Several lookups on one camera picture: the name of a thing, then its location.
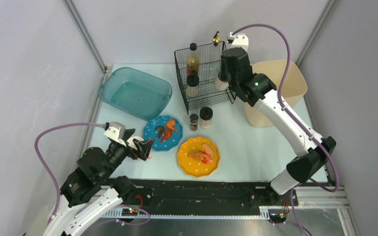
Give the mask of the white-bead shaker jar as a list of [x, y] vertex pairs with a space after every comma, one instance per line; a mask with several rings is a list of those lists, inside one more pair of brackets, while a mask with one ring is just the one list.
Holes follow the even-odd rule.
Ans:
[[195, 74], [187, 77], [187, 95], [188, 97], [198, 96], [199, 77]]
[[203, 107], [199, 112], [200, 126], [202, 129], [209, 129], [212, 126], [213, 110], [210, 107]]

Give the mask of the brown sauce bottle black cap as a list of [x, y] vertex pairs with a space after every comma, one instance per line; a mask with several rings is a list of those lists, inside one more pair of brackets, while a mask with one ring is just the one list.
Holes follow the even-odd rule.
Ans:
[[197, 75], [199, 71], [199, 56], [197, 52], [197, 44], [190, 43], [189, 54], [187, 56], [187, 76]]

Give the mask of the gold spout glass bottle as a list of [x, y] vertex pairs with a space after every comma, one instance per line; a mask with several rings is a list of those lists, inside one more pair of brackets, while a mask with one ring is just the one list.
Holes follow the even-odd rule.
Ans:
[[217, 64], [221, 61], [221, 46], [220, 46], [220, 32], [216, 31], [213, 37], [213, 44], [210, 48], [209, 53], [209, 72], [214, 72], [214, 69], [217, 67]]

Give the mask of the small spice jar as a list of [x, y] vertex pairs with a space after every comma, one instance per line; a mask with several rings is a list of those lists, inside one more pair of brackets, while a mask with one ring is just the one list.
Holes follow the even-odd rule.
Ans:
[[190, 130], [191, 131], [197, 131], [198, 130], [198, 120], [199, 120], [199, 116], [197, 114], [191, 114], [189, 116]]

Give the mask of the white powder dispenser bottle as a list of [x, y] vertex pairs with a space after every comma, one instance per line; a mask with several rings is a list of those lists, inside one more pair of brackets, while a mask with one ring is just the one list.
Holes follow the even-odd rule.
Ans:
[[215, 88], [219, 91], [223, 91], [223, 90], [228, 89], [228, 86], [229, 86], [228, 81], [224, 81], [224, 80], [221, 79], [221, 72], [220, 71], [217, 73], [217, 76], [214, 80], [214, 85], [215, 85]]

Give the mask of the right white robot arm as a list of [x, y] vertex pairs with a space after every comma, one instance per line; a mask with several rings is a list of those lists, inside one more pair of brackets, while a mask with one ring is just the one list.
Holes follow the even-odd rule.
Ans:
[[322, 168], [337, 143], [323, 137], [305, 125], [290, 109], [276, 85], [262, 73], [254, 73], [248, 53], [241, 47], [230, 48], [221, 54], [220, 79], [243, 102], [264, 114], [292, 147], [296, 157], [271, 182], [271, 193], [283, 195], [305, 183]]

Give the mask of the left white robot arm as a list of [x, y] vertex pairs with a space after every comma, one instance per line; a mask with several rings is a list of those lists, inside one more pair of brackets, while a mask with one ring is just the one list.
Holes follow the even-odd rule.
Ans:
[[38, 142], [45, 134], [56, 130], [48, 129], [35, 140], [35, 151], [56, 187], [57, 199], [53, 210], [45, 206], [31, 223], [27, 236], [80, 236], [93, 223], [113, 207], [129, 203], [136, 197], [136, 187], [126, 176], [113, 180], [101, 196], [91, 199], [102, 190], [103, 184], [126, 158], [147, 160], [151, 157], [154, 138], [143, 139], [134, 136], [134, 129], [127, 129], [117, 122], [93, 124], [105, 130], [110, 140], [106, 151], [90, 147], [77, 161], [78, 167], [59, 186], [54, 174], [43, 160]]

